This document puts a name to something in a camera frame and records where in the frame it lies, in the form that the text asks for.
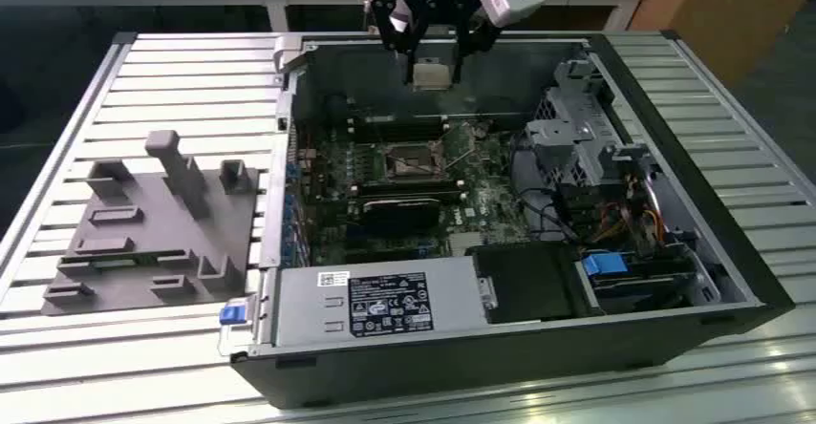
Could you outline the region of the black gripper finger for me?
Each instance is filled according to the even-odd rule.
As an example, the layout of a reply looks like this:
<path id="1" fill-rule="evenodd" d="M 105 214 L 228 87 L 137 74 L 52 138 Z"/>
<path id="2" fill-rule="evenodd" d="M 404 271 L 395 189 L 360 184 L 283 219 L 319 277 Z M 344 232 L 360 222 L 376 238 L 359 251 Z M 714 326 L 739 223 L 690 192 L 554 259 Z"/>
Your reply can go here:
<path id="1" fill-rule="evenodd" d="M 498 28 L 482 11 L 451 13 L 451 25 L 455 30 L 454 70 L 451 82 L 460 82 L 464 58 L 474 53 L 487 52 L 500 34 Z"/>
<path id="2" fill-rule="evenodd" d="M 372 0 L 372 21 L 381 45 L 405 58 L 404 84 L 412 82 L 416 48 L 436 10 L 436 0 Z"/>

